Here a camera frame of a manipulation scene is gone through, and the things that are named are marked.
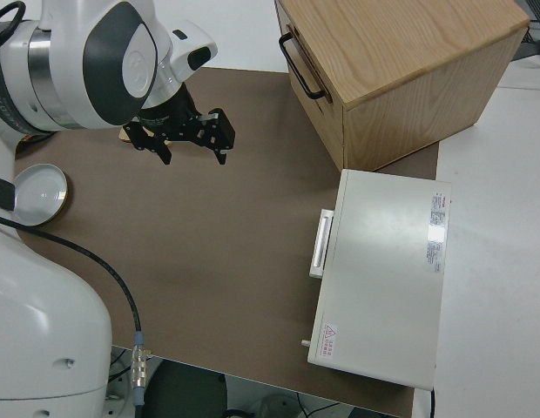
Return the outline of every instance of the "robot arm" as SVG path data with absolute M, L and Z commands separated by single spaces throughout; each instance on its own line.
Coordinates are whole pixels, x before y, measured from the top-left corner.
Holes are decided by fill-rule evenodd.
M 217 51 L 202 30 L 166 31 L 152 0 L 44 0 L 39 21 L 23 21 L 24 4 L 14 2 L 0 18 L 12 10 L 0 22 L 0 218 L 11 218 L 24 134 L 124 125 L 135 147 L 166 163 L 164 139 L 207 146 L 223 164 L 233 128 L 221 110 L 200 115 L 183 83 Z M 103 302 L 4 226 L 0 341 L 0 416 L 101 415 L 111 351 Z M 141 340 L 135 346 L 140 386 L 145 353 Z
M 3 121 L 17 131 L 21 125 L 24 133 L 40 133 L 131 122 L 135 147 L 157 152 L 166 164 L 165 140 L 206 146 L 221 164 L 233 148 L 225 113 L 202 117 L 184 85 L 216 55 L 214 41 L 187 21 L 166 31 L 152 0 L 44 0 L 39 22 L 16 22 L 14 32 L 0 38 L 1 99 L 14 109 Z

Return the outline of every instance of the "wood grain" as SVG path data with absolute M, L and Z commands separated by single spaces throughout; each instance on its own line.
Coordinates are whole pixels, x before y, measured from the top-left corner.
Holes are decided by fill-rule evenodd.
M 529 22 L 513 0 L 280 2 L 316 70 L 347 109 L 493 44 Z
M 276 3 L 276 11 L 278 13 L 278 20 L 280 22 L 280 29 L 282 33 L 288 32 L 292 29 L 289 16 L 284 11 L 279 3 Z M 309 67 L 310 63 L 303 56 L 306 52 L 302 45 L 291 42 L 286 45 L 287 52 L 293 59 L 296 67 L 299 69 L 301 75 L 309 85 L 309 88 L 313 91 L 320 89 L 319 83 L 314 80 L 313 73 L 314 68 Z M 297 77 L 289 72 L 291 85 L 299 99 L 305 113 L 308 115 L 314 129 L 321 137 L 322 143 L 326 146 L 330 157 L 334 161 L 338 170 L 341 170 L 344 166 L 344 150 L 343 150 L 343 115 L 344 110 L 340 98 L 335 92 L 329 92 L 331 101 L 328 102 L 326 98 L 320 98 L 318 100 L 312 100 L 307 97 L 305 92 L 300 86 L 300 82 Z
M 345 166 L 375 170 L 473 125 L 523 34 L 346 111 Z

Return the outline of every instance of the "black metal handle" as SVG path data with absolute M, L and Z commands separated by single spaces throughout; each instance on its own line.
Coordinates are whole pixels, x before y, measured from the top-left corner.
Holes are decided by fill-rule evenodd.
M 0 18 L 14 9 L 17 9 L 17 14 L 15 15 L 14 19 L 9 22 L 9 25 L 0 33 L 0 46 L 7 42 L 10 37 L 12 37 L 12 34 L 15 33 L 18 25 L 23 21 L 24 13 L 26 11 L 26 4 L 23 2 L 12 2 L 7 4 L 0 10 Z
M 311 89 L 307 85 L 307 82 L 305 81 L 305 78 L 303 78 L 303 76 L 301 75 L 297 67 L 295 66 L 293 59 L 290 57 L 289 53 L 287 53 L 286 47 L 284 46 L 284 44 L 293 38 L 294 36 L 292 35 L 291 32 L 288 32 L 280 37 L 279 43 L 280 43 L 281 52 L 284 54 L 284 57 L 286 57 L 287 63 L 289 64 L 295 76 L 299 80 L 299 84 L 301 84 L 301 87 L 303 88 L 303 91 L 305 92 L 305 94 L 307 94 L 309 98 L 314 99 L 314 100 L 316 100 L 317 98 L 325 97 L 326 92 L 324 90 L 311 91 Z

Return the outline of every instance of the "warning label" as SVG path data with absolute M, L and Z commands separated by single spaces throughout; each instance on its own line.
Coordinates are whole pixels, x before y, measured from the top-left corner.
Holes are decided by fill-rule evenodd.
M 319 351 L 320 357 L 331 359 L 334 356 L 334 346 L 336 336 L 338 335 L 338 326 L 333 324 L 322 324 L 322 343 Z

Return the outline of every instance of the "label sticker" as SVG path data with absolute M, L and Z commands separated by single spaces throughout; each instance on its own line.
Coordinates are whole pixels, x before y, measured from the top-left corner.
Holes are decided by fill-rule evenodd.
M 446 239 L 446 196 L 436 193 L 430 204 L 429 233 L 427 236 L 426 266 L 439 273 L 444 264 L 444 240 Z
M 336 343 L 336 335 L 338 334 L 338 326 L 333 324 L 322 324 L 322 343 L 319 351 L 320 357 L 331 359 L 334 356 L 334 346 Z

